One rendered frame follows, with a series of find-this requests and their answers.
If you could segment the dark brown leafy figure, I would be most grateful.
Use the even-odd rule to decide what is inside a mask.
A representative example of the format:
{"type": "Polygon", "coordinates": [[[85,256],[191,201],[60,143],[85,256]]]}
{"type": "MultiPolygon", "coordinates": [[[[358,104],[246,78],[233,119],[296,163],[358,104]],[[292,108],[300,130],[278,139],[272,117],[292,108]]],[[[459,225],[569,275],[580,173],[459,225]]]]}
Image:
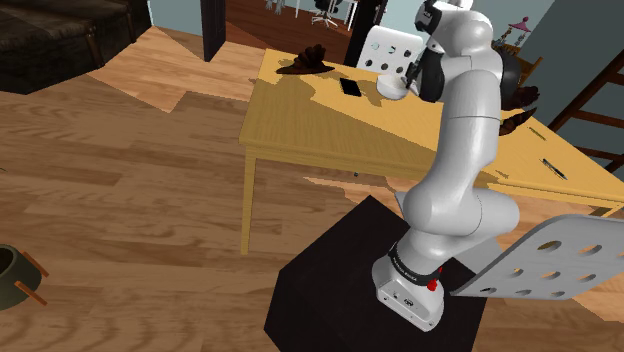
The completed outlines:
{"type": "MultiPolygon", "coordinates": [[[[512,111],[532,105],[540,96],[537,86],[518,87],[512,97],[502,104],[503,111],[512,111]]],[[[504,136],[512,133],[518,126],[524,124],[537,108],[523,111],[501,121],[499,135],[504,136]]]]}

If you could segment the white chair with holes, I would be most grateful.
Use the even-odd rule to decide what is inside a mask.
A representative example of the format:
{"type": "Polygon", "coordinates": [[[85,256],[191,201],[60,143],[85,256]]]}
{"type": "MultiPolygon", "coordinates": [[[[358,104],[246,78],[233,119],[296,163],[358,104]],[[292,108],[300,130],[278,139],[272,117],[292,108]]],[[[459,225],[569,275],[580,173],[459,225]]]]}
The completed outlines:
{"type": "Polygon", "coordinates": [[[453,296],[566,300],[624,272],[624,219],[553,217],[528,231],[453,296]]]}
{"type": "Polygon", "coordinates": [[[420,36],[375,25],[366,37],[356,67],[380,74],[404,75],[424,48],[420,36]]]}

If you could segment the white bowl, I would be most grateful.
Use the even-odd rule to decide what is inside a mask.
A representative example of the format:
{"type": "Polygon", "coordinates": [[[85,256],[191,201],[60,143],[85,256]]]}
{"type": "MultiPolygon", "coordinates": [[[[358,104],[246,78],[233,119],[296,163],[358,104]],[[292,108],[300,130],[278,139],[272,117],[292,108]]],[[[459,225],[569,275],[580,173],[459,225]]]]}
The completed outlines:
{"type": "Polygon", "coordinates": [[[380,95],[390,100],[403,99],[409,92],[404,78],[399,75],[378,76],[376,89],[380,95]]]}

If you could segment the dark green pot wooden legs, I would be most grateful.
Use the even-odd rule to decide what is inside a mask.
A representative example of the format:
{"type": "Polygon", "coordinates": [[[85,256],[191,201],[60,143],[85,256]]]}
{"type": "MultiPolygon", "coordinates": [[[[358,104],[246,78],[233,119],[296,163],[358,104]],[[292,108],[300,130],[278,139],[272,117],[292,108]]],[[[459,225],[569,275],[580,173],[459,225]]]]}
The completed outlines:
{"type": "Polygon", "coordinates": [[[0,244],[0,311],[12,308],[27,298],[46,306],[36,290],[49,273],[29,253],[0,244]]]}

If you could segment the yellow wooden table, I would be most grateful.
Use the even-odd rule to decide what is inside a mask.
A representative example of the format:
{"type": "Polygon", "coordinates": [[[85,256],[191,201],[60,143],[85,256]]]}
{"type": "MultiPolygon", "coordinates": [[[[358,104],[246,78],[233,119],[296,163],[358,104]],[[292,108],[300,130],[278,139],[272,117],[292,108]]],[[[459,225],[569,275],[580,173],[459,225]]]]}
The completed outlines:
{"type": "MultiPolygon", "coordinates": [[[[429,170],[442,106],[409,95],[384,99],[376,74],[343,65],[317,75],[279,75],[290,53],[267,50],[242,125],[246,149],[241,251],[249,250],[255,166],[259,159],[419,180],[429,170]],[[357,82],[345,95],[340,78],[357,82]]],[[[607,217],[624,207],[624,182],[534,118],[504,136],[477,186],[594,207],[607,217]],[[533,127],[546,137],[532,133],[533,127]],[[547,168],[545,158],[568,180],[547,168]]]]}

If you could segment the dark brown ruffled figure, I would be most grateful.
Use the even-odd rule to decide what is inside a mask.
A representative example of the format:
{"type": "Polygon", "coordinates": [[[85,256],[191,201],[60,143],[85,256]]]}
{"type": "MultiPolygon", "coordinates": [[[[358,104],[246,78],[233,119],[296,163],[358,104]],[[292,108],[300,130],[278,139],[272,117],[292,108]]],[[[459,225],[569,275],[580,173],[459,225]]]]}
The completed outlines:
{"type": "Polygon", "coordinates": [[[290,66],[276,70],[277,74],[283,75],[306,75],[330,72],[334,67],[324,63],[326,48],[321,44],[307,47],[300,52],[290,66]]]}

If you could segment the black pen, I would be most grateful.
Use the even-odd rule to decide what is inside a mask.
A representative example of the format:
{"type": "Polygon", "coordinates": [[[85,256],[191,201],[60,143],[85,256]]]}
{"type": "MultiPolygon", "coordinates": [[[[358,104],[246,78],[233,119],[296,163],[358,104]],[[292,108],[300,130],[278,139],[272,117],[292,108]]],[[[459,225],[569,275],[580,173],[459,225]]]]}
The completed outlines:
{"type": "Polygon", "coordinates": [[[564,179],[564,180],[568,180],[567,176],[562,173],[556,166],[554,166],[551,162],[549,162],[547,159],[543,158],[542,163],[549,168],[552,172],[554,172],[558,177],[564,179]]]}

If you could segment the brown wooden chair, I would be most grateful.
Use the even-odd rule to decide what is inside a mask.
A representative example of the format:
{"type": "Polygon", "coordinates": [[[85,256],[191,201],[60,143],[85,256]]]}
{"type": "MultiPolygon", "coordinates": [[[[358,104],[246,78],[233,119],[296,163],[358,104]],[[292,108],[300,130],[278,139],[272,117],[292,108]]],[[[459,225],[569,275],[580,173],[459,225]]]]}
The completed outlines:
{"type": "Polygon", "coordinates": [[[506,52],[510,54],[511,56],[514,56],[517,59],[521,67],[521,74],[520,74],[520,79],[518,82],[519,86],[522,86],[525,83],[528,77],[535,71],[535,69],[539,66],[539,64],[543,60],[542,57],[539,57],[534,62],[527,61],[519,56],[519,52],[521,48],[510,45],[510,44],[496,44],[495,42],[492,42],[491,46],[493,49],[497,51],[506,52]]]}

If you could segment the black office chair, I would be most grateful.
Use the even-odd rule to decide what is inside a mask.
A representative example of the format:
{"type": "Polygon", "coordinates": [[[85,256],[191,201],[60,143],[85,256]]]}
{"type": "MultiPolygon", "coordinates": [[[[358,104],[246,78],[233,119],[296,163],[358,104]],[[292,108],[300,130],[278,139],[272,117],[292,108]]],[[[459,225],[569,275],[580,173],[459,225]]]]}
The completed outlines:
{"type": "Polygon", "coordinates": [[[314,0],[315,8],[317,9],[315,15],[311,18],[311,23],[324,23],[327,28],[331,25],[337,27],[338,24],[332,21],[332,15],[338,12],[338,5],[343,0],[314,0]]]}

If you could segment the dark wooden ladder shelf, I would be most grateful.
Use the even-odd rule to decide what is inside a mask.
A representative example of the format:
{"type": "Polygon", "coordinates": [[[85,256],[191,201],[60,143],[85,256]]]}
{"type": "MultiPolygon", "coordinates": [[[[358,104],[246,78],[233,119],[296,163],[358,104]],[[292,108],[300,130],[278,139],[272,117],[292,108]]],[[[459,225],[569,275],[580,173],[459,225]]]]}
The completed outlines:
{"type": "MultiPolygon", "coordinates": [[[[583,111],[584,105],[594,97],[606,84],[624,86],[624,74],[620,70],[624,67],[624,49],[622,49],[577,96],[553,119],[548,128],[557,132],[571,118],[588,121],[600,125],[624,129],[624,119],[610,117],[603,114],[583,111]]],[[[624,153],[615,154],[607,151],[577,146],[577,149],[588,157],[597,157],[609,160],[604,169],[614,173],[624,165],[624,153]]]]}

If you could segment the dark brown sofa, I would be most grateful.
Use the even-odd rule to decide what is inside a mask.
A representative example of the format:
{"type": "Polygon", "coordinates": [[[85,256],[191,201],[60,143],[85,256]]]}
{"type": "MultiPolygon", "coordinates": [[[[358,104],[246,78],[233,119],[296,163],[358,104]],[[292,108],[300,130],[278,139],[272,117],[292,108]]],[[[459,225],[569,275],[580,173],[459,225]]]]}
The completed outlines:
{"type": "Polygon", "coordinates": [[[151,26],[148,0],[0,0],[0,91],[97,70],[151,26]]]}

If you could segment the black robot stand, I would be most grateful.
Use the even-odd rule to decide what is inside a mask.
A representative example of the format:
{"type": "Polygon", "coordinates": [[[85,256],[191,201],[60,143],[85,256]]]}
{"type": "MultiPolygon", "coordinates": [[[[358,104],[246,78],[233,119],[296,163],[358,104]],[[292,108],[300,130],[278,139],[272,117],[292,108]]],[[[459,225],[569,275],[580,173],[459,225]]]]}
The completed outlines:
{"type": "Polygon", "coordinates": [[[264,325],[279,351],[471,352],[485,299],[446,294],[429,332],[378,301],[373,263],[407,229],[369,196],[283,267],[264,325]]]}

